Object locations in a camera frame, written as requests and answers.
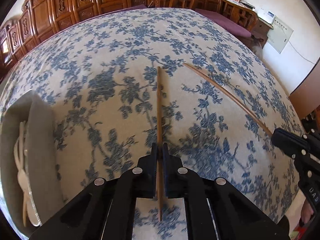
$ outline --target cable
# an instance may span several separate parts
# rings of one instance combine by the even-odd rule
[[[315,65],[316,63],[313,63],[312,61],[306,59],[305,57],[303,57],[297,50],[296,48],[291,44],[291,42],[288,40],[288,42],[290,43],[291,47],[293,47],[293,49],[296,51],[296,53],[298,53],[300,55],[300,57],[302,57],[303,59],[305,59],[306,61],[312,63],[313,65]]]
[[[292,45],[292,43],[290,42],[290,38],[288,39],[288,42],[290,43],[290,45],[291,45],[291,47],[293,47],[293,49],[296,51],[296,53],[298,53],[299,55],[300,55],[300,57],[302,57],[303,59],[305,59],[306,61],[308,61],[308,62],[310,62],[310,63],[312,63],[313,65],[315,65],[316,63],[313,63],[312,61],[310,61],[310,60],[308,60],[308,59],[306,59],[305,57],[303,57],[297,50],[296,50],[296,48]]]

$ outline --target person's hand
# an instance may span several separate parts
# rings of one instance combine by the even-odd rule
[[[305,200],[302,209],[301,209],[301,220],[306,224],[310,221],[311,216],[313,215],[313,210],[308,200]]]

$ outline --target blue floral pattern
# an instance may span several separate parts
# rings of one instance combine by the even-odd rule
[[[207,18],[177,8],[99,16],[53,36],[17,64],[0,100],[1,119],[30,89],[52,106],[57,179],[67,202],[95,178],[117,178],[150,152],[160,66],[170,153],[204,178],[226,178],[279,221],[298,189],[292,160],[184,62],[232,93],[271,131],[303,132],[283,89],[246,46]],[[17,230],[1,187],[0,207]],[[166,201],[163,221],[157,214],[156,202],[137,202],[136,239],[147,227],[154,239],[187,238],[181,200]]]

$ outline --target chopstick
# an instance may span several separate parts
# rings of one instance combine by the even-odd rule
[[[213,81],[211,78],[209,78],[207,75],[203,74],[199,70],[197,70],[193,65],[190,65],[188,63],[183,63],[185,66],[190,68],[193,72],[207,80],[211,85],[215,86],[217,89],[219,89],[222,93],[224,93],[227,97],[229,97],[232,101],[234,101],[240,108],[242,108],[266,133],[269,137],[272,136],[272,132],[268,129],[268,127],[260,120],[256,115],[250,111],[243,103],[241,103],[238,98],[236,98],[234,95],[232,95],[229,91],[227,91],[225,88],[223,88],[221,85],[219,85],[217,82]]]
[[[161,104],[161,67],[157,69],[157,144],[160,154],[160,160],[162,159],[162,104]],[[162,208],[163,208],[163,168],[162,162],[158,160],[157,163],[157,197],[159,207],[159,221],[162,220]]]

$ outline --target wall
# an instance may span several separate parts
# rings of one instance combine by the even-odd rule
[[[278,16],[294,31],[290,43],[279,54],[268,42],[263,58],[289,95],[308,75],[320,56],[320,26],[303,0],[245,0]]]

